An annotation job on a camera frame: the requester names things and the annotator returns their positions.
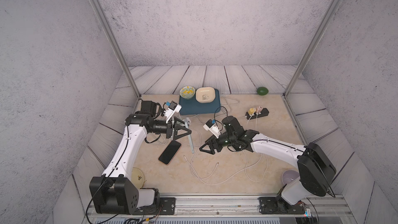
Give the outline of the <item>pink case phone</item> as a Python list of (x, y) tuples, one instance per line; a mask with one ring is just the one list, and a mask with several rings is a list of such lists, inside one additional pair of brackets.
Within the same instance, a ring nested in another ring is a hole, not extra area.
[(163, 151), (163, 153), (161, 153), (158, 160), (165, 165), (169, 165), (169, 163), (174, 158), (174, 156), (176, 155), (176, 153), (179, 151), (180, 148), (181, 148), (181, 143), (172, 140), (168, 144), (166, 149)]

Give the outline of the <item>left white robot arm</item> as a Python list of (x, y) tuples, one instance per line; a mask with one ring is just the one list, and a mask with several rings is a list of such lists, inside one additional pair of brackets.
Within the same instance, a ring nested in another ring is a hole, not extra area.
[(98, 214), (130, 214), (140, 209), (152, 214), (160, 208), (159, 191), (155, 188), (138, 189), (132, 183), (132, 169), (139, 149), (149, 133), (166, 134), (180, 139), (192, 133), (184, 122), (156, 120), (150, 114), (138, 112), (125, 120), (122, 141), (101, 176), (89, 183), (91, 204)]

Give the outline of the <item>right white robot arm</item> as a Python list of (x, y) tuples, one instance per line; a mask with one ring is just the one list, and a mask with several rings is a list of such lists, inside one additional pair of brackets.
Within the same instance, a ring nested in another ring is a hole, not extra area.
[(331, 187), (336, 168), (316, 143), (295, 145), (270, 138), (256, 130), (244, 129), (237, 118), (227, 116), (221, 122), (220, 131), (215, 120), (209, 119), (203, 126), (212, 133), (200, 147), (201, 152), (214, 155), (227, 147), (235, 152), (250, 151), (284, 161), (298, 169), (299, 176), (283, 186), (276, 199), (284, 204), (296, 205), (302, 199), (314, 195), (335, 196)]

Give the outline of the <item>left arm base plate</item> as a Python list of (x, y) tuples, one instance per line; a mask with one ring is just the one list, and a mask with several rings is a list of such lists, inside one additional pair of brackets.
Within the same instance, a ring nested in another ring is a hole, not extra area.
[(133, 215), (174, 215), (176, 198), (155, 198), (154, 203), (135, 210)]

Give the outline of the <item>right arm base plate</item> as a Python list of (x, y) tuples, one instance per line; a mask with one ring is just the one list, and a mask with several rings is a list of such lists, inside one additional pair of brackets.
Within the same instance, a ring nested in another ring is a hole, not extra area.
[(302, 202), (290, 205), (279, 197), (260, 197), (259, 212), (261, 214), (304, 215), (306, 208)]

